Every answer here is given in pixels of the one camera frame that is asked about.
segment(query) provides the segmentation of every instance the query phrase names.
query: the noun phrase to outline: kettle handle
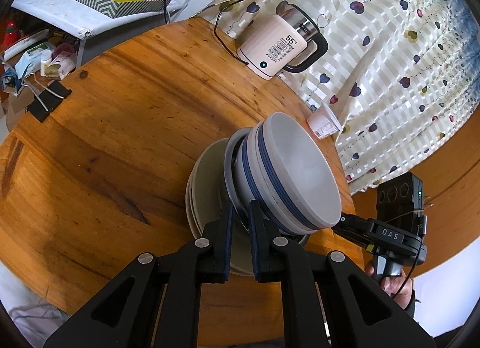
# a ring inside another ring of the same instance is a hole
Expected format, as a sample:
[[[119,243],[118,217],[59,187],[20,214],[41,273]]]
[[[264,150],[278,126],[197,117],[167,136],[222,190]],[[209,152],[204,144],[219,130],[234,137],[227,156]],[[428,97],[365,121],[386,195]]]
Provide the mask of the kettle handle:
[[[317,44],[317,49],[310,56],[298,65],[285,65],[283,70],[291,73],[300,73],[310,67],[315,61],[322,57],[328,50],[328,42],[321,33],[317,33],[312,37],[312,40]]]

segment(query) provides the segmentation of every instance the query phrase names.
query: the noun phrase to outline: wood grain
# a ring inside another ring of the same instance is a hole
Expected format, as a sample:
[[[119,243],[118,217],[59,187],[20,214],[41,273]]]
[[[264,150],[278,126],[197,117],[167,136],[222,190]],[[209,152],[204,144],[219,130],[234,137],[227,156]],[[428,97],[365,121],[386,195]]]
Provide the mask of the wood grain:
[[[417,276],[455,256],[480,236],[480,111],[439,150],[412,169],[423,180],[428,247]],[[375,217],[376,189],[353,196],[357,214]]]
[[[208,145],[276,111],[306,128],[310,113],[280,79],[232,59],[200,18],[129,40],[63,84],[73,93],[54,113],[43,124],[27,114],[0,147],[0,259],[68,313],[138,254],[168,254],[193,239],[185,186]],[[333,140],[318,145],[344,211],[354,212]],[[331,230],[307,248],[342,250],[363,267],[361,249]],[[279,285],[233,275],[204,285],[199,345],[282,334]]]

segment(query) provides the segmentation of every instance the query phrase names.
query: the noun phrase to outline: black sleeve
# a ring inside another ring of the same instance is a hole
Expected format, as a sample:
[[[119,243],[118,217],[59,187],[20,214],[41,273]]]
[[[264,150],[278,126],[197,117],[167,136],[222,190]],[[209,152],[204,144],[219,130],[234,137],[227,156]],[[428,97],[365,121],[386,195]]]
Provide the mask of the black sleeve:
[[[415,315],[415,290],[412,290],[412,298],[410,299],[409,304],[405,308],[405,311],[412,318]]]

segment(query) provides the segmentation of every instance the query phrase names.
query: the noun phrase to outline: chevron patterned box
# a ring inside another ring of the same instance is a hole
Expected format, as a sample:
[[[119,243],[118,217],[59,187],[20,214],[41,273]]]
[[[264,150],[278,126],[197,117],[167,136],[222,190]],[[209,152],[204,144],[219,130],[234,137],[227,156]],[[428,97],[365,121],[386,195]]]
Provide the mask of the chevron patterned box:
[[[145,1],[114,1],[114,0],[76,0],[80,3],[101,12],[110,18],[119,18],[139,13],[150,13],[152,11],[162,12],[164,0]]]

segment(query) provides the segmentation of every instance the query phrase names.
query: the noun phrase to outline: white table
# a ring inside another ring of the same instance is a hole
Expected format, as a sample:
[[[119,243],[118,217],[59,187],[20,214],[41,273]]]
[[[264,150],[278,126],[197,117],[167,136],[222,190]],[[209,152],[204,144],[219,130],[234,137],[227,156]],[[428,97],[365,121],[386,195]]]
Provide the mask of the white table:
[[[172,1],[167,10],[174,11],[177,4]],[[14,0],[11,6],[78,38],[77,67],[119,43],[165,24],[163,11],[112,19],[75,0]]]

